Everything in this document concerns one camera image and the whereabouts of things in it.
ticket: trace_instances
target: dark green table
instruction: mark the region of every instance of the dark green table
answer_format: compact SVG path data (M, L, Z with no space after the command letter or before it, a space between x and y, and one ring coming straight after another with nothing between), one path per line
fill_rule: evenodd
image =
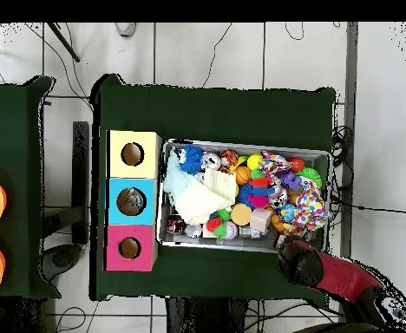
M59 297L40 275L43 246L43 131L39 116L52 78L0 85L0 185L7 206L0 219L6 267L0 296Z
M102 270L105 137L108 129L155 131L161 138L331 150L335 91L192 89L126 86L104 75L94 86L90 297L305 298L321 292L289 284L276 254L159 246L151 272Z

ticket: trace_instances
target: red ball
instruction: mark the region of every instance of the red ball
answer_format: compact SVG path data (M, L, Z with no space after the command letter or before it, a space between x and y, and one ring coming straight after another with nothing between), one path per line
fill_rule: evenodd
M305 162L300 157L294 157L290 159L290 162L292 162L292 167L290 170L294 173L298 173L305 168Z

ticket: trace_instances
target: yellow ball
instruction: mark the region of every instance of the yellow ball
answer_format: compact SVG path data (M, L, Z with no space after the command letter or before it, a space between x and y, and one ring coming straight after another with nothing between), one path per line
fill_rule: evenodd
M259 163L263 162L262 155L260 153L251 154L248 158L248 168L252 171L259 168Z

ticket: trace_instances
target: orange ball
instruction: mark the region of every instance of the orange ball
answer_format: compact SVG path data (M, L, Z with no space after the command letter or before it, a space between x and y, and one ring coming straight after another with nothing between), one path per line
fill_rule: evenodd
M251 179L251 170L246 166L239 166L235 170L237 184L244 185Z
M285 227L283 226L283 222L278 222L277 224L277 231L278 232L283 232L285 230Z

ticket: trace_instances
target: box with round hole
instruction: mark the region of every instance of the box with round hole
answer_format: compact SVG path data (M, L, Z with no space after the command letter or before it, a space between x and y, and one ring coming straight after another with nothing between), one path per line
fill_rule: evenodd
M156 179L161 138L155 132L108 131L111 178Z
M108 223L153 225L157 206L157 181L109 179Z
M157 259L153 225L110 225L106 271L151 271Z

